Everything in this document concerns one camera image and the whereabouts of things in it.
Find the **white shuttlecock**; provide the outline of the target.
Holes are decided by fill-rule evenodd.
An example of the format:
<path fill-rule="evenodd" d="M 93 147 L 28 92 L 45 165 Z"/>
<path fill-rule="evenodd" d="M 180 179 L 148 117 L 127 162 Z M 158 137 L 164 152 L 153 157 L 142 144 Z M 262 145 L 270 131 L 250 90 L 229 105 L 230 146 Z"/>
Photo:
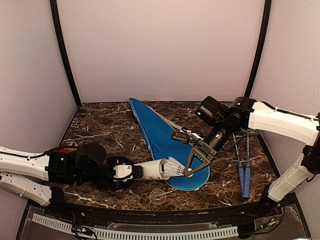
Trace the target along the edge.
<path fill-rule="evenodd" d="M 161 159 L 159 172 L 163 179 L 167 180 L 172 177 L 183 177 L 185 166 L 173 157 Z"/>

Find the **white shuttlecock tube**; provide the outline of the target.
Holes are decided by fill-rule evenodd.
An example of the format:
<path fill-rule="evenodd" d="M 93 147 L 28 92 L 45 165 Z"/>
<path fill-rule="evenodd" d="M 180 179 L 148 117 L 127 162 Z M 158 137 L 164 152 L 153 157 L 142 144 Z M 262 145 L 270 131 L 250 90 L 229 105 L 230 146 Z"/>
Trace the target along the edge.
<path fill-rule="evenodd" d="M 136 181 L 169 180 L 170 178 L 164 174 L 164 164 L 167 162 L 167 159 L 158 159 L 135 163 L 133 167 L 133 179 Z"/>

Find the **clear plastic tube lid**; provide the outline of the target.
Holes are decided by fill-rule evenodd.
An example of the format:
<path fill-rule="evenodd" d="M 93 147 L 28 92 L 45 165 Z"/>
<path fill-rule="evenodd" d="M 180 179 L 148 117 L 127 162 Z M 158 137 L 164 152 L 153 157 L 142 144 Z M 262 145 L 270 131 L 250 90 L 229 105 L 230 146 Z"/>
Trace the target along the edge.
<path fill-rule="evenodd" d="M 150 192 L 149 200 L 154 205 L 162 205 L 167 199 L 167 194 L 161 189 L 155 189 Z"/>

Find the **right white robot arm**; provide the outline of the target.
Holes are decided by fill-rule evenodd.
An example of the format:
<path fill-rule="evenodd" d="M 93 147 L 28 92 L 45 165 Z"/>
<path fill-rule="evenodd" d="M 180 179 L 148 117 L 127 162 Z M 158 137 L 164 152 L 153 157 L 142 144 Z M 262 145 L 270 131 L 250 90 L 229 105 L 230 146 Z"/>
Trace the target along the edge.
<path fill-rule="evenodd" d="M 186 177 L 209 166 L 232 134 L 239 131 L 267 132 L 297 141 L 303 148 L 297 160 L 265 188 L 255 205 L 260 217 L 266 217 L 287 194 L 320 173 L 319 115 L 292 112 L 248 97 L 237 97 L 225 105 L 211 96 L 201 102 L 195 114 L 212 127 L 205 137 L 186 129 L 171 135 L 175 141 L 192 145 L 183 170 Z"/>

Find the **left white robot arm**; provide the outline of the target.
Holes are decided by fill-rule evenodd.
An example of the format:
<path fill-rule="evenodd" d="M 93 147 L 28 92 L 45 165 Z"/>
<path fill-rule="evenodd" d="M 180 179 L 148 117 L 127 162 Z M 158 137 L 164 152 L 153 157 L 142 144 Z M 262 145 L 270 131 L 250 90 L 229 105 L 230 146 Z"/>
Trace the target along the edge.
<path fill-rule="evenodd" d="M 66 144 L 43 153 L 23 152 L 1 147 L 0 184 L 6 189 L 37 202 L 51 205 L 60 218 L 67 218 L 70 206 L 57 187 L 38 184 L 30 177 L 66 185 L 93 183 L 107 189 L 122 189 L 143 176 L 143 168 L 126 157 L 108 157 L 97 144 Z"/>

